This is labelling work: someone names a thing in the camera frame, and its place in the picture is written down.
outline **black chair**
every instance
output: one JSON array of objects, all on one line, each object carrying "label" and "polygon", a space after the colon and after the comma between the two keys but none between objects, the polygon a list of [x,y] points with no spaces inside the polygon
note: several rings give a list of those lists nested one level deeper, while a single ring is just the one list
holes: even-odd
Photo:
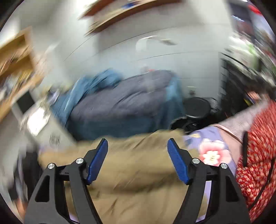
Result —
[{"label": "black chair", "polygon": [[210,103],[203,98],[193,97],[184,101],[187,121],[182,129],[186,134],[200,129],[200,123],[211,112]]}]

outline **beige fabric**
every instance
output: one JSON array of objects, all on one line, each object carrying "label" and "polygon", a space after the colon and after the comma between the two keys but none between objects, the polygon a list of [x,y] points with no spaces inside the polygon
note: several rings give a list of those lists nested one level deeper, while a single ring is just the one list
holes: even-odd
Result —
[{"label": "beige fabric", "polygon": [[[179,181],[167,152],[167,141],[174,138],[185,149],[183,133],[157,131],[130,138],[105,137],[108,153],[98,178],[88,186],[97,212],[104,224],[170,224],[173,223],[188,186]],[[58,166],[72,163],[95,149],[101,139],[80,143],[64,152],[44,152],[39,156],[43,167],[53,162]],[[198,157],[197,150],[190,150]],[[69,183],[66,184],[68,209],[74,212]],[[206,213],[203,198],[199,216]]]},{"label": "beige fabric", "polygon": [[240,111],[235,116],[227,118],[219,124],[229,129],[242,141],[244,132],[250,129],[256,115],[265,110],[268,105],[269,100],[264,98],[259,103]]},{"label": "beige fabric", "polygon": [[219,129],[219,133],[223,139],[223,141],[227,144],[232,158],[237,165],[240,159],[240,155],[242,153],[242,140],[240,140],[236,135],[234,135],[229,129],[220,125],[220,124],[212,124]]}]

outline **white wall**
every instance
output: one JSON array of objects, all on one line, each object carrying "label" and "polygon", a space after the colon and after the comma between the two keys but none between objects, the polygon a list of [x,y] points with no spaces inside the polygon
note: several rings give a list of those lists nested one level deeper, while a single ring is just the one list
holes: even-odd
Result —
[{"label": "white wall", "polygon": [[48,24],[40,24],[32,27],[32,45],[34,54],[37,58],[46,54],[46,67],[45,67],[45,78],[42,83],[38,86],[37,90],[40,91],[44,87],[51,85],[68,84],[70,78],[68,77],[63,61],[57,56],[57,50],[53,49],[48,51],[49,46],[58,44],[58,41],[54,36],[51,35],[51,30],[48,28]]},{"label": "white wall", "polygon": [[[57,52],[72,80],[95,75],[109,67],[124,77],[139,74],[139,65],[175,71],[183,84],[196,86],[198,96],[217,97],[219,52],[232,32],[224,0],[186,0],[148,9],[85,36],[90,20],[78,20],[83,1],[65,0],[52,15],[49,26],[60,41]],[[176,46],[149,41],[148,50],[135,53],[142,37],[171,38]]]},{"label": "white wall", "polygon": [[0,47],[14,38],[20,31],[19,18],[12,14],[0,32]]},{"label": "white wall", "polygon": [[60,0],[24,0],[18,7],[20,27],[37,26],[49,20],[52,11]]}]

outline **blue blanket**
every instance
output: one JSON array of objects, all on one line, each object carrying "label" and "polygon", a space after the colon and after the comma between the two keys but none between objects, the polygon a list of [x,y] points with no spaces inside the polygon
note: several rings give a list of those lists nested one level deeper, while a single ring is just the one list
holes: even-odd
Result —
[{"label": "blue blanket", "polygon": [[111,69],[95,77],[83,77],[76,81],[70,91],[58,97],[57,101],[51,106],[52,112],[64,127],[73,108],[82,98],[101,89],[113,87],[121,80],[121,76]]},{"label": "blue blanket", "polygon": [[87,96],[71,112],[79,121],[113,121],[130,116],[156,116],[166,101],[166,87],[175,75],[170,71],[151,71],[133,76],[113,88]]},{"label": "blue blanket", "polygon": [[[93,78],[85,77],[78,80],[71,91],[60,96],[57,102],[52,105],[52,111],[76,140],[94,140],[104,135],[129,137],[140,133],[151,133],[159,129],[168,129],[174,119],[184,116],[182,91],[175,74],[170,71],[157,72],[167,73],[170,78],[167,84],[162,87],[164,89],[164,95],[158,98],[160,100],[159,106],[156,106],[152,101],[154,110],[149,110],[144,107],[145,109],[140,110],[139,113],[136,112],[136,114],[133,114],[135,111],[130,112],[128,109],[126,114],[126,110],[122,110],[121,107],[118,110],[118,107],[112,106],[111,108],[113,110],[105,111],[103,116],[99,117],[99,110],[93,110],[95,100],[100,102],[95,96],[106,96],[105,93],[103,94],[106,90],[111,91],[111,93],[116,92],[117,85],[118,87],[122,83],[131,85],[131,80],[137,81],[137,78],[130,78],[126,82],[125,80],[121,82],[119,74],[112,70],[107,70]],[[135,93],[134,96],[141,93],[145,92],[141,90]],[[146,100],[142,98],[136,98],[136,100],[131,98],[132,100],[130,102],[139,105],[144,101],[148,104],[148,96],[153,96],[153,93],[149,92],[149,94],[146,94]],[[87,101],[88,98],[93,100],[90,101],[90,104],[84,104],[83,102]],[[126,99],[125,97],[115,97],[113,94],[110,94],[110,98],[115,99],[115,102],[112,102],[112,100],[110,102],[116,106],[122,105],[120,103]],[[108,105],[103,105],[102,108],[106,109]]]}]

